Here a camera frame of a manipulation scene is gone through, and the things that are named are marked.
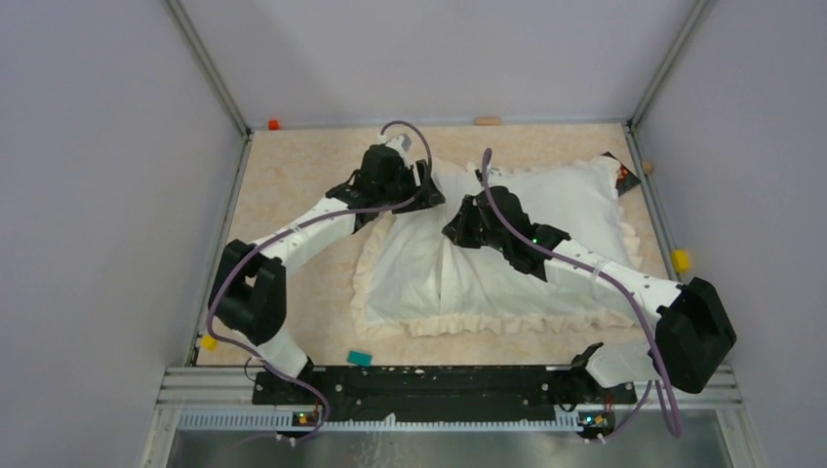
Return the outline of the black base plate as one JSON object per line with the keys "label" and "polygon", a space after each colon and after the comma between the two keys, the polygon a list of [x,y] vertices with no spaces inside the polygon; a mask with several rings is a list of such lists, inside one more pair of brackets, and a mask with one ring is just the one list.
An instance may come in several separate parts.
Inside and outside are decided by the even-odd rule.
{"label": "black base plate", "polygon": [[327,366],[297,383],[263,370],[252,395],[259,406],[327,408],[331,422],[546,421],[636,401],[630,384],[605,389],[585,370],[546,366]]}

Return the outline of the yellow small block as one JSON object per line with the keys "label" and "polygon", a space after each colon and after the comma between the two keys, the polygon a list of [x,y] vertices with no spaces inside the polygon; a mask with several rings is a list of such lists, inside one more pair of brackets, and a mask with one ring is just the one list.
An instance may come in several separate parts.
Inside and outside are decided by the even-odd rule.
{"label": "yellow small block", "polygon": [[684,274],[691,270],[691,260],[686,250],[673,250],[670,254],[673,269],[678,274]]}
{"label": "yellow small block", "polygon": [[218,342],[211,335],[203,334],[199,339],[199,348],[202,351],[212,352],[217,348]]}

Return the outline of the teal small block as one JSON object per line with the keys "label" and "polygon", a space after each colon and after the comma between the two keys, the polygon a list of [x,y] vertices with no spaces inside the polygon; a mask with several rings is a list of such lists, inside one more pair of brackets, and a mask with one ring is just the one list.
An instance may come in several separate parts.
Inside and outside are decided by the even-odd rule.
{"label": "teal small block", "polygon": [[353,366],[370,367],[372,365],[373,356],[366,352],[351,350],[347,354],[346,362]]}

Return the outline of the yellow small block left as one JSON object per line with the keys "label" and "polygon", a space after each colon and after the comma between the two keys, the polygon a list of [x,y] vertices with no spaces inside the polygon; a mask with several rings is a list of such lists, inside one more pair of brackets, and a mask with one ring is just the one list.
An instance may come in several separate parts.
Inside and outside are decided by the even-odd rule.
{"label": "yellow small block left", "polygon": [[217,348],[218,342],[211,335],[203,334],[199,339],[199,348],[202,351],[212,352]]}

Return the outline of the aluminium frame rail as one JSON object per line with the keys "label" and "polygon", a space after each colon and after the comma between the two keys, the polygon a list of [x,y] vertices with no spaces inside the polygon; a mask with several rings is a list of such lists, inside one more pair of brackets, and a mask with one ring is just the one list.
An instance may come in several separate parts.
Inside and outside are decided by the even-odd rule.
{"label": "aluminium frame rail", "polygon": [[243,117],[185,6],[179,0],[163,0],[162,4],[168,10],[187,49],[193,56],[222,111],[229,118],[235,131],[242,138],[247,139],[252,132],[251,127]]}

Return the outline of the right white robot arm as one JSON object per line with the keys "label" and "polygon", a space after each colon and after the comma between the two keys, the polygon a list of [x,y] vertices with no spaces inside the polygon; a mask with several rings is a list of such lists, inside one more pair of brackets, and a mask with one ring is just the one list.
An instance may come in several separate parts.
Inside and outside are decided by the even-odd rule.
{"label": "right white robot arm", "polygon": [[464,196],[442,232],[458,247],[491,248],[516,271],[589,295],[639,323],[643,340],[598,343],[573,361],[582,369],[571,376],[571,387],[585,402],[599,401],[621,383],[641,380],[660,380],[699,394],[737,340],[711,283],[660,279],[611,261],[568,232],[531,221],[519,197],[502,185]]}

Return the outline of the white ruffled pillowcase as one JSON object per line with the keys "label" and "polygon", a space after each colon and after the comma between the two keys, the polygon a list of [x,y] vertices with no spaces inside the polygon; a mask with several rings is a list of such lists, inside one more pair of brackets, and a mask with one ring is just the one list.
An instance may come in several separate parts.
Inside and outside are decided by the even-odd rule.
{"label": "white ruffled pillowcase", "polygon": [[[621,164],[607,156],[551,168],[493,168],[534,222],[560,228],[582,246],[632,269],[642,260],[635,229],[625,222],[615,180]],[[442,232],[461,200],[482,187],[473,165],[437,161],[435,178],[445,203],[409,214],[384,215],[358,260],[350,304],[358,336],[400,333],[434,336],[582,332],[629,328],[630,310],[614,311],[591,293],[575,292],[516,271],[490,248],[455,246]]]}

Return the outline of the yellow small block right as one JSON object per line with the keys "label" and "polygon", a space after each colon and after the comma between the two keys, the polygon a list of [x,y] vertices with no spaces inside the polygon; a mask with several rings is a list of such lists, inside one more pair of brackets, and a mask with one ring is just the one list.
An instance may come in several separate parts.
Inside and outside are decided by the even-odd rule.
{"label": "yellow small block right", "polygon": [[670,254],[673,269],[678,274],[684,274],[691,270],[691,260],[686,250],[673,250]]}

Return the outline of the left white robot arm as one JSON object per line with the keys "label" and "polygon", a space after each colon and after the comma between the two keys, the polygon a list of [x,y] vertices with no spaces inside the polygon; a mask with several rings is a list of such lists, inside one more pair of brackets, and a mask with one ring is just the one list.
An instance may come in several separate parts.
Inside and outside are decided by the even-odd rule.
{"label": "left white robot arm", "polygon": [[379,133],[360,167],[329,189],[307,213],[250,243],[229,242],[219,259],[206,327],[220,322],[232,343],[278,373],[276,391],[290,403],[311,394],[310,359],[286,328],[287,281],[328,246],[386,213],[429,210],[444,203],[432,174],[432,154],[413,159],[406,134]]}

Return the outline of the wooden peg back edge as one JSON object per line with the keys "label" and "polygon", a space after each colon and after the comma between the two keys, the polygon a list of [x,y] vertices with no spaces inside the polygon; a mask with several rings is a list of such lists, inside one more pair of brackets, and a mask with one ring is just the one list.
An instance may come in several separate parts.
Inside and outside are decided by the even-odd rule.
{"label": "wooden peg back edge", "polygon": [[473,120],[473,124],[475,126],[500,126],[502,124],[502,119],[497,116],[482,116],[476,117]]}

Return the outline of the dark lego baseplate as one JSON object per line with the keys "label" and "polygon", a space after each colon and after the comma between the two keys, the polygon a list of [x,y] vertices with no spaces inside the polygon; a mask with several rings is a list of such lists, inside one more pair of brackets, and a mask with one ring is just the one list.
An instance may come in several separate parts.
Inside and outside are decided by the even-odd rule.
{"label": "dark lego baseplate", "polygon": [[605,152],[603,157],[613,159],[619,164],[619,169],[616,174],[615,189],[619,196],[623,196],[642,184],[641,179],[635,175],[625,164],[623,164],[611,152]]}

